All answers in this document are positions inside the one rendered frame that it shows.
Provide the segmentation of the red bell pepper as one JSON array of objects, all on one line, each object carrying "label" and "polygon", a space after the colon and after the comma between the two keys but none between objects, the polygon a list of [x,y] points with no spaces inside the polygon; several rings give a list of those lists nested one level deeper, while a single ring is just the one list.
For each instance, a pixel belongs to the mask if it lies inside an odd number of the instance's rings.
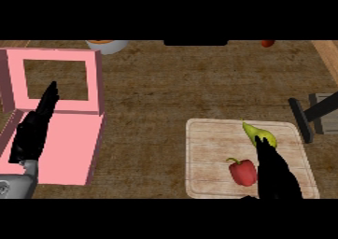
[{"label": "red bell pepper", "polygon": [[235,182],[245,187],[252,186],[258,180],[258,173],[254,162],[251,160],[238,160],[227,158],[227,161],[233,161],[229,165],[230,174]]}]

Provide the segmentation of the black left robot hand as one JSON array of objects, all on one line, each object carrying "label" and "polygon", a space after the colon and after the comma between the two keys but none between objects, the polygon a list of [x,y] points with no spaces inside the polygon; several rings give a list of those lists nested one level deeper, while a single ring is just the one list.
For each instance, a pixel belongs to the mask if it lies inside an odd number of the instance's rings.
[{"label": "black left robot hand", "polygon": [[58,88],[53,81],[43,93],[37,109],[28,113],[18,124],[9,163],[38,160],[46,145],[49,124],[58,100]]}]

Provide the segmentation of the pale wooden cutting board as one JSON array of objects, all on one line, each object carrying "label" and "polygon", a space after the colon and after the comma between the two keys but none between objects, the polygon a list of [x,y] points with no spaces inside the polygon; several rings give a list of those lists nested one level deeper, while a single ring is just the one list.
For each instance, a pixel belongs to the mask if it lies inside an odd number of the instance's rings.
[{"label": "pale wooden cutting board", "polygon": [[[289,122],[248,120],[248,124],[268,130],[277,139],[277,152],[297,176],[305,199],[320,193],[307,160],[304,143]],[[192,198],[238,199],[258,196],[258,184],[240,186],[229,171],[227,158],[251,160],[258,165],[257,149],[238,119],[190,119],[186,123],[186,192]]]}]

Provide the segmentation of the white bowl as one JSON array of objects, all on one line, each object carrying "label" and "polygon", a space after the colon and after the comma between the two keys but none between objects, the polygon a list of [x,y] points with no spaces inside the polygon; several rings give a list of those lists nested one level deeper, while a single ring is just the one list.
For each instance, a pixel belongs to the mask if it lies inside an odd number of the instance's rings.
[{"label": "white bowl", "polygon": [[87,40],[90,49],[99,49],[103,55],[118,53],[128,45],[128,40]]}]

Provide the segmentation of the pale wooden plank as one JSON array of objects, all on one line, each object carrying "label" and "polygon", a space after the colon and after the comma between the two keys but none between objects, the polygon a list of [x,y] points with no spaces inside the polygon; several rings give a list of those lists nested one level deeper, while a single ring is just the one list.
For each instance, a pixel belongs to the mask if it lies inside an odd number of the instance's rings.
[{"label": "pale wooden plank", "polygon": [[311,43],[338,85],[338,40],[313,40]]}]

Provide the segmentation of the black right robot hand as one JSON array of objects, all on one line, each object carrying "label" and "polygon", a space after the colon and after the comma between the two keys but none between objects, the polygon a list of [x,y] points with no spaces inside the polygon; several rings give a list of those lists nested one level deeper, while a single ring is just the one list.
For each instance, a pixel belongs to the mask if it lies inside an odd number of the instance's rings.
[{"label": "black right robot hand", "polygon": [[258,173],[258,195],[263,200],[301,200],[304,198],[301,186],[295,175],[289,171],[285,158],[276,148],[268,145],[267,139],[257,140],[257,153],[260,166]]}]

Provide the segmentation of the black and grey rack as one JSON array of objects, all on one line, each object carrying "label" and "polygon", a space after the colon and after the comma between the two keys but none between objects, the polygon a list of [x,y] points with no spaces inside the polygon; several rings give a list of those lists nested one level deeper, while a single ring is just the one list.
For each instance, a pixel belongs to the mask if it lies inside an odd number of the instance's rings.
[{"label": "black and grey rack", "polygon": [[307,144],[313,142],[314,133],[310,123],[326,114],[338,110],[338,92],[333,93],[322,102],[316,103],[308,109],[302,109],[301,103],[295,98],[288,99],[294,117]]}]

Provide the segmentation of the pink tiered basket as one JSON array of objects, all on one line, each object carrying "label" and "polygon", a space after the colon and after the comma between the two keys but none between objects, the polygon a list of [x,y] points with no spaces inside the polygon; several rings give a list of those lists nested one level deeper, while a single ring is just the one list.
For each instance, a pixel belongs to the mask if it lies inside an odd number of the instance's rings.
[{"label": "pink tiered basket", "polygon": [[87,185],[94,176],[94,162],[105,129],[102,54],[93,49],[0,48],[0,98],[10,119],[0,133],[0,174],[21,174],[24,168],[9,163],[15,128],[38,101],[28,96],[27,60],[75,61],[86,64],[89,99],[61,100],[50,120],[47,141],[38,160],[38,182]]}]

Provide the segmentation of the green pear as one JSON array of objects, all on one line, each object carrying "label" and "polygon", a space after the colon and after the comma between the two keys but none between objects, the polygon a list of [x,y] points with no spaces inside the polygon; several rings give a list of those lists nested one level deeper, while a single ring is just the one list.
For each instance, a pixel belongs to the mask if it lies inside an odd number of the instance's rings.
[{"label": "green pear", "polygon": [[246,133],[252,145],[257,145],[255,137],[260,137],[261,140],[267,139],[270,146],[277,147],[277,139],[268,130],[257,128],[255,126],[243,122],[243,131]]}]

